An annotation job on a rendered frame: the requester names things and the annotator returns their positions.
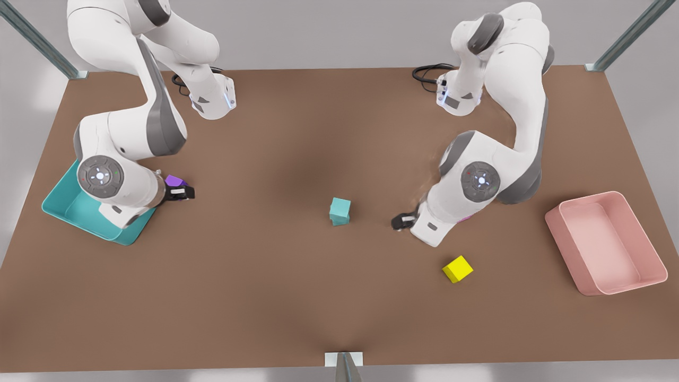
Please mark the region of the yellow cube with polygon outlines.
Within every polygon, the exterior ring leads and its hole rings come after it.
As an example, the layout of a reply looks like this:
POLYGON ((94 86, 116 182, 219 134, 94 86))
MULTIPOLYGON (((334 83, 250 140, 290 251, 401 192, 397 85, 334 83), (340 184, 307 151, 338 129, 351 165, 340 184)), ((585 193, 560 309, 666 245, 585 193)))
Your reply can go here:
POLYGON ((451 263, 446 264, 442 271, 451 283, 458 283, 470 275, 473 272, 473 268, 464 256, 458 256, 451 263))

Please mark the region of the teal tray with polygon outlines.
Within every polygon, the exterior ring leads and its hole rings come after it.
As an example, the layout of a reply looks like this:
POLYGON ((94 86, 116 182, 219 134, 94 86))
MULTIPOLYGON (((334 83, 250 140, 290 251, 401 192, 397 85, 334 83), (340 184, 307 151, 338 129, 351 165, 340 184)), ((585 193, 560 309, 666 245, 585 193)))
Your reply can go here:
POLYGON ((42 210, 74 227, 106 241, 131 245, 136 241, 155 209, 149 210, 127 228, 116 227, 99 211, 100 202, 87 195, 77 182, 75 161, 42 203, 42 210))

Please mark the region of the pink tray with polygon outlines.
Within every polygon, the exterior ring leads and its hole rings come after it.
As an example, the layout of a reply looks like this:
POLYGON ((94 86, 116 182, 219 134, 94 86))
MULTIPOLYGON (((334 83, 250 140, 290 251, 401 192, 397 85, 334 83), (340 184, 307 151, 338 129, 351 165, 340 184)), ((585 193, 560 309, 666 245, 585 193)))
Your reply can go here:
POLYGON ((545 222, 582 295, 609 296, 662 283, 668 271, 623 194, 558 204, 545 222))

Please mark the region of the silver frame post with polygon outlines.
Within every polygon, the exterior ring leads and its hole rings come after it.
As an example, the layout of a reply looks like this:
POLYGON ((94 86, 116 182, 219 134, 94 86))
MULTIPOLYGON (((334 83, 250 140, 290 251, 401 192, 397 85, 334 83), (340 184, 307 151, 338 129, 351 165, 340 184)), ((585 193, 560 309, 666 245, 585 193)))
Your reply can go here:
POLYGON ((325 367, 335 367, 335 382, 363 382, 358 367, 363 367, 363 352, 326 352, 325 367))
POLYGON ((637 19, 618 37, 599 59, 584 65, 587 72, 605 72, 676 0, 653 0, 637 19))
POLYGON ((0 0, 0 16, 68 79, 88 77, 87 71, 78 70, 8 0, 0 0))

